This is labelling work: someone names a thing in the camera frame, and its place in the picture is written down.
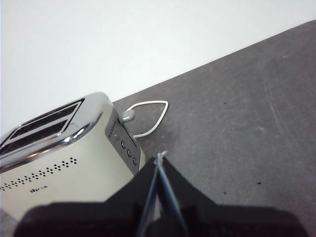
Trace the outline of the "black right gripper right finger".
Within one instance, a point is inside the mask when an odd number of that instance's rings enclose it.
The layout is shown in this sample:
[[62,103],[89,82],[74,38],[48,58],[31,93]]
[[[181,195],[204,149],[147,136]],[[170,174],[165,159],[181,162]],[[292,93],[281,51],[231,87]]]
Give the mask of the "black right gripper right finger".
[[298,218],[260,206],[219,205],[159,157],[161,237],[306,237]]

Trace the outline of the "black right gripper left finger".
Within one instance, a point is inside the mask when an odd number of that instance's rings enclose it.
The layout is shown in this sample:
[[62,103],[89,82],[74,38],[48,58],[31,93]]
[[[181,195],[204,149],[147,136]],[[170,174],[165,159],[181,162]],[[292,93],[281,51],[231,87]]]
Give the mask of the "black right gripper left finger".
[[155,157],[130,182],[102,202],[55,202],[30,209],[19,222],[16,237],[138,237],[152,220],[148,203]]

